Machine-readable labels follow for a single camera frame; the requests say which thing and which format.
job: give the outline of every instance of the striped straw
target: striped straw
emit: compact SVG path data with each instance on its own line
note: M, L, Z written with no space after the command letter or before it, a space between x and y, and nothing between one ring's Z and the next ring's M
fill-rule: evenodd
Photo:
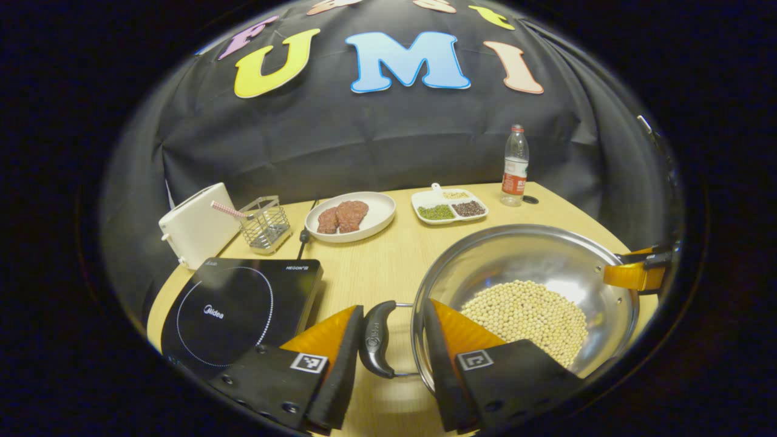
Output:
M221 212L226 212L229 215L234 215L235 217L237 217L239 219L245 219L246 217L248 217L248 215L245 215L242 212L240 212L240 211L238 211L238 210L236 210L234 208L230 208L227 205L222 205L222 204L220 204L220 203L218 203L216 201L212 201L211 202L211 208L216 209L216 210L221 211Z

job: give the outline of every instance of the plastic water bottle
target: plastic water bottle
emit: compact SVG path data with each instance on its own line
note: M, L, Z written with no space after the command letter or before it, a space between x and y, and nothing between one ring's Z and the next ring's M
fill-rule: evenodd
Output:
M510 130L510 137L504 146L502 203L507 206L521 206L524 200L526 171L529 167L529 144L520 124L513 124Z

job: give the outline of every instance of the black pot handle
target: black pot handle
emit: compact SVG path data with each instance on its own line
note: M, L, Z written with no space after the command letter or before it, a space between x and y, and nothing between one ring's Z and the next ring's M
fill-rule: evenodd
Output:
M389 346L389 327L386 320L397 306L412 308L413 304L388 300L373 306L364 316L364 340L359 344L361 364L370 372L386 379L392 379L395 376L418 375L418 372L394 372L394 369L386 362L386 348Z

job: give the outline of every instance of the cooking zone circle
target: cooking zone circle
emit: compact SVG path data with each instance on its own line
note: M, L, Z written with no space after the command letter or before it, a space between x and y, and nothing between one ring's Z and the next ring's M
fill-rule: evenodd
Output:
M259 292L233 296L240 289L235 285L246 282ZM207 282L196 283L183 297L176 314L178 337L198 361L229 367L247 349L262 342L270 327L273 304L273 287L262 272L250 267L224 269ZM257 319L267 320L261 333L242 328L256 324Z

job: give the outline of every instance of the white divided dish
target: white divided dish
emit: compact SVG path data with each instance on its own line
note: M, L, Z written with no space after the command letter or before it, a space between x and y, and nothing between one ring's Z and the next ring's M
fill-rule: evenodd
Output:
M464 193L467 195L466 198L459 198L459 199L448 199L444 196L445 193ZM453 209L452 205L458 205L461 203L467 203L475 201L480 205L481 208L485 212L479 215L470 215L469 217L464 217L459 215L455 209ZM421 191L420 193L415 193L413 196L410 197L410 202L413 203L413 210L416 212L416 215L418 216L418 219L422 222L428 223L430 225L444 225L446 223L451 222L466 222L469 220L477 220L481 219L488 215L488 207L486 204L484 204L480 199L478 199L474 194L470 193L467 190L463 190L461 188L449 188L446 190L443 190L440 187L440 184L434 183L432 184L432 189L429 191ZM432 208L438 205L447 205L451 212L453 213L453 218L448 218L445 220L429 220L428 218L421 217L421 214L418 212L418 208Z
M316 232L319 228L319 215L329 208L335 208L345 201L363 201L370 209L359 223L359 230L341 234L340 230L334 234ZM349 193L331 198L328 201L316 205L305 217L305 228L310 235L321 241L329 243L350 243L365 239L381 232L394 219L396 202L389 196L371 191Z

